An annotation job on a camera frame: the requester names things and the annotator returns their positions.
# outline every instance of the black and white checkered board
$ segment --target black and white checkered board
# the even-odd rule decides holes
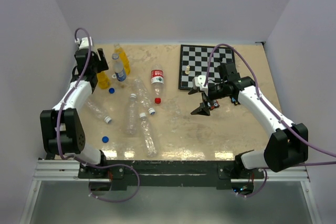
[[[208,59],[214,47],[181,45],[180,55],[180,90],[190,90],[193,87],[193,79],[195,76],[206,75]],[[211,59],[209,80],[220,82],[217,67],[221,64],[218,59],[223,57],[222,63],[235,62],[234,53],[231,49],[220,47],[214,52]],[[185,74],[186,66],[190,66],[190,73]]]

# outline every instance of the transparent panel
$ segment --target transparent panel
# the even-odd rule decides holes
[[[133,190],[109,196],[122,199]],[[248,199],[199,187],[141,187],[133,199],[119,204],[88,194],[88,182],[43,182],[31,223],[312,223],[299,182],[269,182]]]

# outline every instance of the water bottle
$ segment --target water bottle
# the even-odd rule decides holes
[[[145,85],[140,78],[137,78],[133,82],[133,89],[136,92],[140,103],[148,110],[150,115],[155,114],[155,109],[153,108],[153,103],[150,99],[150,95]]]
[[[153,92],[155,94],[154,102],[156,104],[161,103],[161,97],[163,92],[163,71],[161,65],[154,65],[151,72],[151,83]]]
[[[125,117],[125,131],[129,135],[134,135],[137,132],[138,125],[138,105],[137,96],[131,94],[129,103],[127,105],[126,117]]]
[[[126,80],[126,73],[124,69],[124,65],[119,58],[119,54],[112,54],[112,59],[113,59],[113,70],[115,72],[115,75],[117,76],[118,81],[124,81]]]
[[[124,64],[125,72],[127,75],[129,75],[131,72],[130,62],[127,58],[124,49],[119,45],[119,43],[114,44],[114,52],[119,53],[119,57],[122,60],[122,63]]]
[[[145,113],[140,114],[141,129],[145,138],[146,149],[148,157],[154,157],[157,155],[157,151],[153,141],[152,126]]]
[[[86,104],[85,104],[90,111],[96,116],[96,118],[103,120],[107,124],[110,124],[112,122],[111,117],[109,116],[109,113],[106,109],[98,106],[94,101],[92,101],[90,98],[88,98]]]

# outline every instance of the yellow juice bottle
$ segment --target yellow juice bottle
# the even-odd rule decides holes
[[[131,68],[130,68],[130,62],[127,58],[127,55],[124,51],[124,49],[122,49],[122,47],[119,45],[119,43],[114,44],[114,52],[119,54],[119,57],[122,61],[122,63],[124,64],[124,69],[127,75],[130,74],[131,72]]]
[[[111,85],[111,81],[106,75],[105,71],[97,73],[97,79],[98,79],[98,86],[101,89],[107,89]]]

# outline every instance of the chess piece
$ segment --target chess piece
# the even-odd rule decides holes
[[[186,67],[184,72],[185,72],[185,74],[190,74],[190,66],[189,65]]]

